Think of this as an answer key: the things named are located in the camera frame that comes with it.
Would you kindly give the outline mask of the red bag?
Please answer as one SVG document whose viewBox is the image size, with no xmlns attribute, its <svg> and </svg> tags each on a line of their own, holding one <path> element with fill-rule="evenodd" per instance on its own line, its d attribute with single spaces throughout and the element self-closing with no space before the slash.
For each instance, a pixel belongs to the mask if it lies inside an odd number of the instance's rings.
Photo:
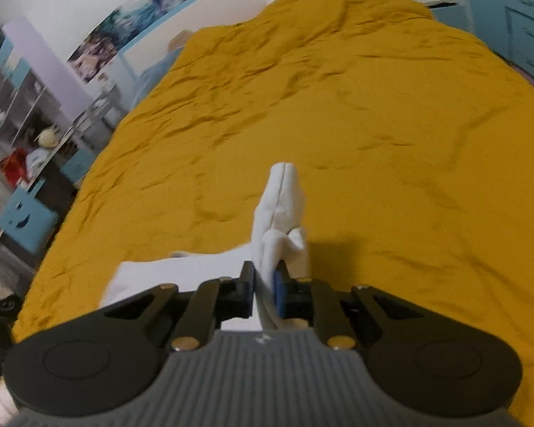
<svg viewBox="0 0 534 427">
<path fill-rule="evenodd" d="M 27 151 L 24 148 L 15 148 L 10 155 L 0 161 L 1 173 L 8 184 L 15 188 L 18 181 L 28 181 L 27 179 Z"/>
</svg>

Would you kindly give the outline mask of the mustard yellow bed cover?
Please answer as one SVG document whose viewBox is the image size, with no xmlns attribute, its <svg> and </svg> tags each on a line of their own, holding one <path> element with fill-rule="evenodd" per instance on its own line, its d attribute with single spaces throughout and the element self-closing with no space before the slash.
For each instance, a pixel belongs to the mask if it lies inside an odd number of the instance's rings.
<svg viewBox="0 0 534 427">
<path fill-rule="evenodd" d="M 192 35 L 91 166 L 13 336 L 94 310 L 123 261 L 248 241 L 279 162 L 312 274 L 502 338 L 534 426 L 534 88 L 411 0 L 277 0 Z"/>
</svg>

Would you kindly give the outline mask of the wall poster strip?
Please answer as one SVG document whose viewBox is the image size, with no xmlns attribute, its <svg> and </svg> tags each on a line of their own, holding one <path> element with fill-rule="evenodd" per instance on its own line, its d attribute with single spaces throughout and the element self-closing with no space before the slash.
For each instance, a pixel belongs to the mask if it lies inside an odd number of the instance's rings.
<svg viewBox="0 0 534 427">
<path fill-rule="evenodd" d="M 68 63 L 88 83 L 125 45 L 186 1 L 126 0 L 85 37 Z"/>
</svg>

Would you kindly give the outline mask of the white t-shirt with blue print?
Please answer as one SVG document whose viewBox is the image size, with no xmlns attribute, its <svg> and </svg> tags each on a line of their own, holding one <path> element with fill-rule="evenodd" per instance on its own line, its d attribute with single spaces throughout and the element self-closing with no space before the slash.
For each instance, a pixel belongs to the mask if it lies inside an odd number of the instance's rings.
<svg viewBox="0 0 534 427">
<path fill-rule="evenodd" d="M 113 305 L 164 283 L 173 283 L 181 292 L 188 292 L 206 280 L 221 276 L 237 278 L 243 263 L 251 260 L 257 273 L 252 316 L 229 319 L 221 329 L 233 332 L 304 329 L 305 318 L 279 317 L 274 279 L 280 261 L 286 263 L 289 276 L 309 276 L 308 241 L 302 228 L 304 205 L 296 168 L 290 163 L 277 163 L 270 170 L 255 208 L 250 243 L 223 253 L 177 251 L 157 261 L 123 262 L 105 289 L 100 306 Z"/>
</svg>

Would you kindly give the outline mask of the blue smiley storage box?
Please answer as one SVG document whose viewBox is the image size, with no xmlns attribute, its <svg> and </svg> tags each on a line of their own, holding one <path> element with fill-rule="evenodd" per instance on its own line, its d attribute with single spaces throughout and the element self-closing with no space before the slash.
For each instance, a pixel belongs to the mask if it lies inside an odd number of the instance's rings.
<svg viewBox="0 0 534 427">
<path fill-rule="evenodd" d="M 40 178 L 30 191 L 18 187 L 0 216 L 0 230 L 31 254 L 43 250 L 58 223 L 58 213 L 37 198 L 44 183 Z"/>
</svg>

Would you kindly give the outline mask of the white bedside table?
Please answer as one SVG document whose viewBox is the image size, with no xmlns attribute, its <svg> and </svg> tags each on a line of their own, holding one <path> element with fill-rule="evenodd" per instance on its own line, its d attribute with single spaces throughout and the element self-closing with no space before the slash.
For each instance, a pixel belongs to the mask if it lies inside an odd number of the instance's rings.
<svg viewBox="0 0 534 427">
<path fill-rule="evenodd" d="M 436 20 L 463 31 L 469 30 L 466 10 L 459 0 L 413 0 L 426 6 Z"/>
</svg>

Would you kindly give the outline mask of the lilac shelf unit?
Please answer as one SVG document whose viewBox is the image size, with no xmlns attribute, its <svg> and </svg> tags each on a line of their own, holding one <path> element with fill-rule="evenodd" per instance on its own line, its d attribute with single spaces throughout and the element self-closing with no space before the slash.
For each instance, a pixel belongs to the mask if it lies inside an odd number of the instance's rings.
<svg viewBox="0 0 534 427">
<path fill-rule="evenodd" d="M 0 48 L 0 150 L 32 147 L 34 121 L 67 131 L 92 104 L 92 97 L 65 62 L 24 16 L 2 28 Z"/>
</svg>

